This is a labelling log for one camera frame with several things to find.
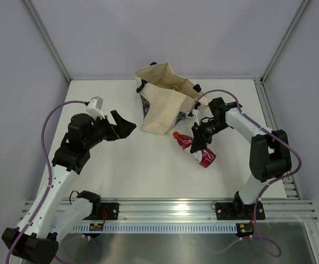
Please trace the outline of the red Fairy dish soap bottle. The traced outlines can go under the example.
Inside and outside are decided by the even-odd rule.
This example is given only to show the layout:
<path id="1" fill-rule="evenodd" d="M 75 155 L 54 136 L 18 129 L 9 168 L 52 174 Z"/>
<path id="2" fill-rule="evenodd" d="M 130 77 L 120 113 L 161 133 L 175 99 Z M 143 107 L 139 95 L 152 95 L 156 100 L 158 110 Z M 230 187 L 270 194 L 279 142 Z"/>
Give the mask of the red Fairy dish soap bottle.
<path id="1" fill-rule="evenodd" d="M 177 131 L 172 133 L 173 138 L 183 151 L 189 153 L 192 158 L 203 168 L 208 168 L 216 159 L 216 155 L 209 148 L 204 148 L 191 153 L 191 146 L 193 144 L 193 138 L 188 135 L 181 134 Z"/>

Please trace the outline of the green bottle white cap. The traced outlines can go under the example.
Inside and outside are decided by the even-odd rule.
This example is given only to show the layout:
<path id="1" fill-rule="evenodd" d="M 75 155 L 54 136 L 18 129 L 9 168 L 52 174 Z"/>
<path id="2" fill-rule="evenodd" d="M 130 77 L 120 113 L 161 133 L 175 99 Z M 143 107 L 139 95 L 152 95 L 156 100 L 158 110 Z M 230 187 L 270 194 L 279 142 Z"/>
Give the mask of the green bottle white cap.
<path id="1" fill-rule="evenodd" d="M 206 96 L 203 96 L 197 102 L 198 106 L 203 106 L 203 107 L 207 107 L 208 104 L 209 104 L 209 99 Z"/>

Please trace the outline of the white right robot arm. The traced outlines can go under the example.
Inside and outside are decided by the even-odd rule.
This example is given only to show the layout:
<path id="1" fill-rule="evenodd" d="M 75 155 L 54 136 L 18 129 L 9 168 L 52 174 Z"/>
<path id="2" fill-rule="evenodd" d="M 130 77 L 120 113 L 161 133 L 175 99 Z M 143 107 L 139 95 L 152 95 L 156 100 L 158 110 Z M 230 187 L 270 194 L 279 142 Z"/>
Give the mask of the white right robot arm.
<path id="1" fill-rule="evenodd" d="M 275 179 L 292 168 L 288 136 L 284 130 L 264 128 L 249 118 L 238 102 L 224 102 L 215 98 L 209 104 L 211 118 L 203 118 L 192 126 L 193 141 L 190 151 L 201 151 L 212 142 L 212 137 L 226 128 L 235 129 L 250 144 L 249 168 L 251 175 L 235 193 L 231 202 L 216 202 L 218 220 L 264 219 L 260 201 L 262 193 Z"/>

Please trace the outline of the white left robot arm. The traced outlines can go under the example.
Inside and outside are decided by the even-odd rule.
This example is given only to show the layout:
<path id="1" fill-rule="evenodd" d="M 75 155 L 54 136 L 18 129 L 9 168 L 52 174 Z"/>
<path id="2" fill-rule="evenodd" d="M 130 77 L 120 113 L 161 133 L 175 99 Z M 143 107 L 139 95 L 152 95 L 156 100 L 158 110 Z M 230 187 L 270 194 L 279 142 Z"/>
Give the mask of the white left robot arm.
<path id="1" fill-rule="evenodd" d="M 60 147 L 47 163 L 48 181 L 25 217 L 15 228 L 6 228 L 2 240 L 11 256 L 33 263 L 51 263 L 64 237 L 83 219 L 101 215 L 99 195 L 82 191 L 72 205 L 59 216 L 56 212 L 65 193 L 90 159 L 90 150 L 102 141 L 127 138 L 136 124 L 111 111 L 115 124 L 106 117 L 81 113 L 72 116 Z"/>

